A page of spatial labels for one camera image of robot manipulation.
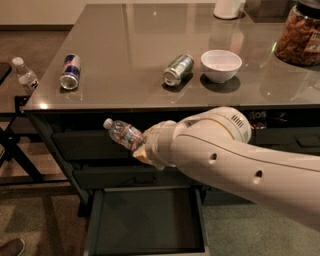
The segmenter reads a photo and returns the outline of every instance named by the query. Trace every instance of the white container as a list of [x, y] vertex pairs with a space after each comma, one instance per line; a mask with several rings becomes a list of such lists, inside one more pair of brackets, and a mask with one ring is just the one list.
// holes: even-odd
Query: white container
[[239, 16], [241, 0], [216, 0], [214, 16], [220, 19], [235, 19]]
[[241, 58], [230, 51], [211, 50], [201, 56], [202, 71], [214, 83], [223, 83], [231, 79], [241, 65]]

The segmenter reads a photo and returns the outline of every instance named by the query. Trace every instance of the drawer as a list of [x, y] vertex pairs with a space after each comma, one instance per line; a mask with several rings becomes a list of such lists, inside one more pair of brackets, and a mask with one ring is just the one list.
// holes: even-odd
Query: drawer
[[320, 154], [320, 127], [256, 130], [254, 144], [280, 151]]
[[129, 151], [112, 141], [103, 130], [55, 133], [52, 140], [69, 161], [129, 158]]
[[195, 188], [94, 196], [84, 255], [209, 255]]
[[149, 166], [88, 168], [75, 170], [73, 176], [82, 189], [192, 186], [199, 184], [176, 168], [165, 168], [163, 171], [158, 171]]

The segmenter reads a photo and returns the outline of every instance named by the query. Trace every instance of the dark blue can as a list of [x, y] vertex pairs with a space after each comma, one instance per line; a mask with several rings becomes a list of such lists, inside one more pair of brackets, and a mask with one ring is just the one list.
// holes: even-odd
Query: dark blue can
[[60, 77], [62, 88], [73, 90], [79, 86], [80, 58], [76, 54], [68, 54], [63, 63], [63, 71]]

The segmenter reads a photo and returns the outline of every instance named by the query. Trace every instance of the aluminum can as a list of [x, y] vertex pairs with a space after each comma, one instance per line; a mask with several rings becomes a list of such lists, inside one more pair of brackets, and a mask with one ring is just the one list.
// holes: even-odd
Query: aluminum can
[[181, 54], [165, 68], [163, 81], [169, 86], [177, 86], [191, 73], [193, 66], [193, 58], [189, 54]]
[[80, 58], [75, 54], [68, 54], [63, 63], [60, 77], [62, 88], [73, 90], [78, 87], [80, 78]]

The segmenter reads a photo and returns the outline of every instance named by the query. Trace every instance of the shoe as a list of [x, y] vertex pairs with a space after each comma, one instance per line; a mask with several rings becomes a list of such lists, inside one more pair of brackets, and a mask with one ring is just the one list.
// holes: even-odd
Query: shoe
[[20, 256], [24, 247], [25, 243], [22, 239], [13, 239], [0, 247], [0, 256]]

